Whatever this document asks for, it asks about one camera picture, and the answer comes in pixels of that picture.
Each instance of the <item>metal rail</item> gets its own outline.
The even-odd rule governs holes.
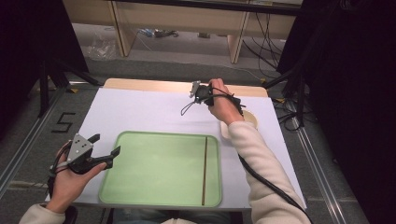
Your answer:
[[[292,111],[296,110],[293,103],[288,103],[288,106],[290,110]],[[299,127],[299,122],[297,118],[293,118],[292,122],[294,127],[297,129],[297,127]],[[324,202],[327,204],[327,208],[329,209],[333,223],[340,223],[340,224],[347,223],[344,218],[344,214],[341,209],[341,206],[338,203],[337,199],[335,198],[335,195],[332,191],[332,187],[330,187],[329,181],[327,180],[326,175],[323,172],[323,169],[320,165],[315,150],[312,147],[311,142],[309,141],[305,128],[300,127],[297,130],[297,134],[301,141],[301,144],[303,145],[304,153],[308,158],[308,162],[314,173],[314,177],[318,182],[318,186],[323,196]]]
[[[41,134],[44,125],[47,123],[48,118],[53,112],[53,108],[58,103],[59,99],[64,95],[66,88],[58,88],[49,102],[49,109],[46,113],[33,125],[30,132],[24,138],[14,157],[8,163],[7,168],[0,176],[0,200],[7,191],[7,187],[11,180],[15,177],[15,174],[20,169],[31,148],[35,144],[37,137]]]

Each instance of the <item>right hand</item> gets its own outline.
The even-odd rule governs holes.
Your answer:
[[[209,84],[212,85],[213,94],[224,94],[224,92],[229,93],[227,87],[224,86],[223,80],[221,78],[211,79]],[[218,120],[223,121],[227,125],[235,121],[244,120],[244,117],[239,114],[238,109],[235,107],[233,102],[231,102],[226,97],[214,97],[214,105],[209,107],[209,111]]]

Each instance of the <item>person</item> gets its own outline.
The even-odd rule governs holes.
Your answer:
[[[213,94],[230,93],[220,78],[211,79]],[[228,126],[231,141],[238,154],[259,175],[286,192],[297,204],[303,206],[281,163],[265,144],[261,134],[253,125],[244,120],[235,105],[226,97],[215,97],[209,111]],[[64,211],[82,192],[88,181],[105,166],[100,164],[85,175],[74,175],[70,171],[60,172],[55,179],[53,197],[46,207],[33,205],[21,219],[21,223],[62,223]],[[307,215],[297,207],[287,203],[278,194],[247,172],[250,186],[248,196],[253,223],[310,223]],[[193,223],[186,219],[167,220],[164,223]]]

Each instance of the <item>wrist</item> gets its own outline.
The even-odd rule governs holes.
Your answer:
[[[232,117],[227,118],[226,120],[224,120],[224,123],[227,124],[227,126],[229,126],[230,124],[236,122],[236,121],[244,121],[244,117],[242,117],[242,115],[238,114]]]
[[[51,200],[48,202],[48,204],[45,207],[51,212],[63,214],[66,211],[66,209],[69,207],[69,205],[70,203],[67,202],[59,202],[59,201]]]

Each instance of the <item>printed number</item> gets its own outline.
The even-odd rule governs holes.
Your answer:
[[[68,112],[63,112],[61,117],[58,119],[58,122],[56,124],[66,124],[67,128],[66,130],[52,130],[53,133],[68,133],[70,127],[72,126],[73,122],[64,122],[62,119],[64,118],[65,115],[76,115],[76,113],[68,113]]]

